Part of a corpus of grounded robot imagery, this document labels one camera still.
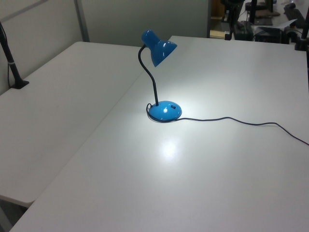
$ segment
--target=gray wall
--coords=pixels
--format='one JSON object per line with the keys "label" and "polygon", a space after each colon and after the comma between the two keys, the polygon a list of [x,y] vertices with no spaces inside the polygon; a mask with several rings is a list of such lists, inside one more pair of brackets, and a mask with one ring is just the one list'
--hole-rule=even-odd
{"label": "gray wall", "polygon": [[207,37],[211,0],[79,0],[91,42],[141,46],[152,29],[172,35]]}
{"label": "gray wall", "polygon": [[[74,0],[48,0],[1,23],[23,79],[73,43],[82,41]],[[1,47],[0,94],[7,89],[7,60]]]}

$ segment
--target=blue desk lamp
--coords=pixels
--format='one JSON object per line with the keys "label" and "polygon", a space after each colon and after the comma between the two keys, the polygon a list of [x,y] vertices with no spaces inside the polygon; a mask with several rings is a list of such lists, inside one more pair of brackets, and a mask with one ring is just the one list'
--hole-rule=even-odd
{"label": "blue desk lamp", "polygon": [[178,104],[172,101],[161,101],[161,102],[158,101],[155,79],[148,71],[148,69],[145,67],[140,58],[141,52],[144,50],[145,47],[148,47],[151,51],[151,59],[153,61],[154,66],[156,67],[166,57],[168,57],[168,55],[172,51],[174,51],[177,45],[170,41],[160,40],[152,30],[146,30],[142,34],[141,40],[144,42],[144,45],[141,47],[139,51],[139,61],[141,66],[145,69],[145,71],[152,79],[154,86],[155,104],[151,105],[149,109],[149,116],[151,119],[158,122],[168,122],[178,119],[182,114],[182,109]]}

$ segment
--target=white desk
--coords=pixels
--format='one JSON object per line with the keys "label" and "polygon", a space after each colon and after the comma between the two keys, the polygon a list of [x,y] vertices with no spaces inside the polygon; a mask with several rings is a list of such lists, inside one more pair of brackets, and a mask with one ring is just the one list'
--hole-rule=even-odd
{"label": "white desk", "polygon": [[[240,13],[243,13],[245,11],[245,3],[247,2],[251,2],[251,0],[245,0],[245,2],[243,3],[242,9],[240,11]],[[309,3],[307,0],[294,0],[293,1],[296,5],[296,8],[301,12],[301,14],[303,15],[304,18],[306,18],[307,15],[307,11],[308,11],[308,6]],[[279,12],[280,15],[273,17],[272,23],[274,26],[280,25],[282,23],[285,23],[287,21],[289,21],[289,19],[287,18],[287,16],[284,14],[284,7],[285,5],[289,4],[290,1],[289,0],[277,0],[277,3],[273,5],[273,10],[276,12]],[[243,13],[238,21],[246,21],[247,19],[247,12]],[[298,28],[293,28],[295,30],[298,30],[300,32],[302,32],[302,29],[298,29]]]}
{"label": "white desk", "polygon": [[0,199],[38,198],[142,73],[138,50],[75,43],[0,96]]}
{"label": "white desk", "polygon": [[[175,101],[183,117],[276,121],[309,140],[304,52],[171,40],[173,53],[149,66],[159,101]],[[278,59],[287,53],[294,59]],[[11,232],[308,231],[308,146],[273,126],[156,123],[149,102],[144,73]]]}

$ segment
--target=lamp shade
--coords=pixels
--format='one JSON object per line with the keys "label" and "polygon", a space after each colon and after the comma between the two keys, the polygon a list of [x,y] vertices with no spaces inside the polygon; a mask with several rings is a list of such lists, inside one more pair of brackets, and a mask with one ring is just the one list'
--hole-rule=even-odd
{"label": "lamp shade", "polygon": [[152,30],[146,30],[141,40],[151,51],[154,66],[159,65],[177,47],[173,42],[160,40]]}

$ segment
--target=black cable on table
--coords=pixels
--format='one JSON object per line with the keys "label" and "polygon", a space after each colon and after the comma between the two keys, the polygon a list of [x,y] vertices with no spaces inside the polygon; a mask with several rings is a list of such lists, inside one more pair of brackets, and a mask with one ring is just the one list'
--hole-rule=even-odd
{"label": "black cable on table", "polygon": [[[146,106],[146,113],[147,113],[147,116],[149,118],[152,118],[149,114],[149,111],[148,111],[148,107],[152,107],[152,105],[150,103],[147,104]],[[181,121],[181,120],[191,120],[191,121],[198,121],[198,122],[213,122],[213,121],[220,121],[220,120],[224,120],[224,119],[231,119],[231,120],[234,120],[236,122],[239,122],[239,123],[242,123],[242,124],[246,124],[246,125],[250,125],[250,126],[263,126],[263,125],[277,125],[278,127],[280,127],[281,129],[283,129],[286,133],[288,133],[290,136],[292,136],[293,138],[301,141],[302,143],[306,144],[309,146],[308,143],[306,143],[305,141],[295,137],[294,135],[292,135],[290,132],[288,132],[284,127],[282,127],[281,125],[279,125],[278,123],[276,122],[265,122],[265,123],[249,123],[249,122],[243,122],[243,121],[240,121],[240,120],[237,120],[235,118],[232,118],[232,117],[221,117],[221,118],[214,118],[214,119],[196,119],[196,118],[189,118],[189,117],[182,117],[182,118],[178,118],[178,119],[175,119],[175,120],[170,120],[170,121],[161,121],[161,120],[158,120],[159,122],[163,122],[163,123],[168,123],[168,122],[177,122],[177,121]]]}

